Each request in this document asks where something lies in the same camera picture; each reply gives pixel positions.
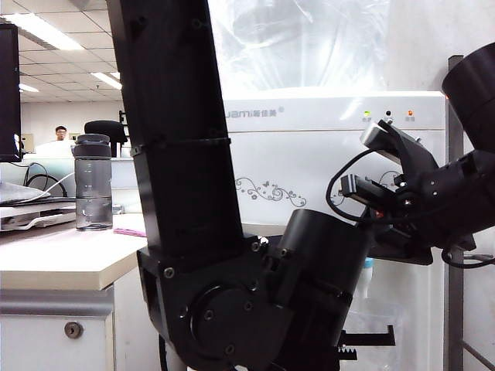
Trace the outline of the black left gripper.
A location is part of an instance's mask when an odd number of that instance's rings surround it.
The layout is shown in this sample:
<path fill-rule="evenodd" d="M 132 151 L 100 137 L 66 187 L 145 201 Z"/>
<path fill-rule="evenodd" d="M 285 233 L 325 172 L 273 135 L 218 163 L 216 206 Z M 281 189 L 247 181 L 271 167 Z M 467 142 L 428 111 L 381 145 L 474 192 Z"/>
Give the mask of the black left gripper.
<path fill-rule="evenodd" d="M 394 326 L 384 333 L 348 333 L 342 331 L 336 346 L 330 351 L 330 370 L 340 370 L 341 361 L 357 361 L 353 346 L 395 346 Z"/>

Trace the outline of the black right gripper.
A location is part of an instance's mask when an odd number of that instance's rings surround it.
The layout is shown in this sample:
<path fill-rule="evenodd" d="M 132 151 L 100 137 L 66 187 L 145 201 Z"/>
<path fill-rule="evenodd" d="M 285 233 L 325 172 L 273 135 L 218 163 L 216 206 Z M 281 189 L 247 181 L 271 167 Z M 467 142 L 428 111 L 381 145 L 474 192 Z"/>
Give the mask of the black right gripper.
<path fill-rule="evenodd" d="M 415 196 L 398 196 L 371 179 L 349 174 L 340 178 L 340 185 L 344 197 L 369 206 L 369 216 L 375 219 L 404 218 L 422 211 Z M 433 262 L 431 248 L 411 222 L 374 223 L 369 228 L 369 237 L 370 257 L 418 265 Z"/>

